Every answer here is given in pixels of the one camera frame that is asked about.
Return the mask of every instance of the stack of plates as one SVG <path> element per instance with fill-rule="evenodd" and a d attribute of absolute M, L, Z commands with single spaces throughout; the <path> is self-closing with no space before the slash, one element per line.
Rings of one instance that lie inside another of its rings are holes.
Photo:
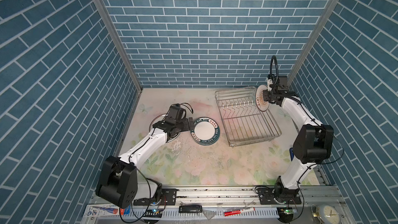
<path fill-rule="evenodd" d="M 211 118 L 202 117 L 193 123 L 191 135 L 198 144 L 209 146 L 220 138 L 220 127 Z"/>

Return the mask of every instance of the alarm clock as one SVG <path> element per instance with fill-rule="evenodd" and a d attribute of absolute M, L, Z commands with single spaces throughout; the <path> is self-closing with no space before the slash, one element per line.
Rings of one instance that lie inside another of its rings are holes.
<path fill-rule="evenodd" d="M 340 224 L 341 222 L 339 213 L 330 205 L 312 205 L 311 212 L 320 224 Z"/>

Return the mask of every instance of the dish rack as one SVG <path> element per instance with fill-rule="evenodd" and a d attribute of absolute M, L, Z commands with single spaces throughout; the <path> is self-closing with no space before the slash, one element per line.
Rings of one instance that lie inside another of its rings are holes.
<path fill-rule="evenodd" d="M 219 90 L 215 97 L 230 146 L 271 141 L 282 134 L 271 112 L 258 110 L 256 87 Z"/>

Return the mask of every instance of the red marker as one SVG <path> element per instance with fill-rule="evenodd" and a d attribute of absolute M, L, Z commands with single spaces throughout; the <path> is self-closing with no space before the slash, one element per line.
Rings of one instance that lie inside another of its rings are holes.
<path fill-rule="evenodd" d="M 256 210 L 255 208 L 243 208 L 243 209 L 240 209 L 240 210 L 224 212 L 224 216 L 240 214 L 240 213 L 244 213 L 244 212 L 252 212 L 252 211 L 255 211 L 255 210 Z"/>

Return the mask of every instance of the blue brick wall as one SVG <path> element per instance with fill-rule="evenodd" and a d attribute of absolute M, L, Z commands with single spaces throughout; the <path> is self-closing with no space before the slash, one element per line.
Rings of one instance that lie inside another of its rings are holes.
<path fill-rule="evenodd" d="M 397 223 L 397 10 L 398 0 L 340 0 L 291 85 L 343 143 L 326 171 L 358 223 Z"/>
<path fill-rule="evenodd" d="M 103 0 L 144 87 L 264 82 L 287 75 L 327 0 Z"/>
<path fill-rule="evenodd" d="M 92 0 L 0 0 L 0 223 L 75 223 L 137 90 Z"/>

